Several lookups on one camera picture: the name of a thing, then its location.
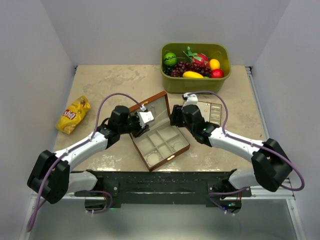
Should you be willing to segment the brown jewelry box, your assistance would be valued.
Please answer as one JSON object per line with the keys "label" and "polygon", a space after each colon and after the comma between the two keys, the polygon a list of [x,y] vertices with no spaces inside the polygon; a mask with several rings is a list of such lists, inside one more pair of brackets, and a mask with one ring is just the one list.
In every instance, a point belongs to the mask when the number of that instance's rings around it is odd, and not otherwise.
{"label": "brown jewelry box", "polygon": [[[141,104],[152,112],[154,121],[148,124],[148,132],[130,137],[145,166],[152,172],[189,150],[190,144],[179,128],[170,124],[169,99],[165,91],[143,100]],[[184,148],[174,152],[172,145],[177,142],[181,142]]]}

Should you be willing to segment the brown ring earring tray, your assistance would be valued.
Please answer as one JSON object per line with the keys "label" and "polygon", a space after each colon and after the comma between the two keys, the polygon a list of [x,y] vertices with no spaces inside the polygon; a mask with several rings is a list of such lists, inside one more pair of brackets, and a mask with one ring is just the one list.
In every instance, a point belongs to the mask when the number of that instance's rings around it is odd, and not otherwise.
{"label": "brown ring earring tray", "polygon": [[221,125],[222,105],[218,103],[210,103],[198,101],[196,104],[206,122]]}

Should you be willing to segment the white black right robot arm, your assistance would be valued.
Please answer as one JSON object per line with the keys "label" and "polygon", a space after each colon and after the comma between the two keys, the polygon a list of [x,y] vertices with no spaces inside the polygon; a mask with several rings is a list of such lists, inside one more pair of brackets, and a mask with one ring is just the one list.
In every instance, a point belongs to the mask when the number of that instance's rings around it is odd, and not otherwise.
{"label": "white black right robot arm", "polygon": [[225,150],[251,163],[249,168],[231,170],[213,186],[215,193],[233,197],[240,190],[253,186],[276,192],[293,170],[289,162],[283,160],[286,154],[276,140],[249,140],[236,134],[228,135],[221,126],[205,121],[197,105],[175,104],[169,119],[172,126],[186,128],[198,143]]}

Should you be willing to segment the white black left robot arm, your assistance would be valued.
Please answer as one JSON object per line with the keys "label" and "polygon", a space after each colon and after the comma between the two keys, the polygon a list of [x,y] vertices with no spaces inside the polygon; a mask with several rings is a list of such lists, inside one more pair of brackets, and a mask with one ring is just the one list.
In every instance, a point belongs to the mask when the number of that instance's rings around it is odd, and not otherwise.
{"label": "white black left robot arm", "polygon": [[111,147],[123,134],[139,137],[146,133],[154,119],[152,112],[144,106],[135,113],[130,113],[126,106],[116,106],[111,116],[86,138],[56,152],[41,152],[27,186],[50,204],[57,203],[65,194],[72,192],[87,191],[92,196],[99,196],[104,184],[88,171],[73,173],[74,168]]}

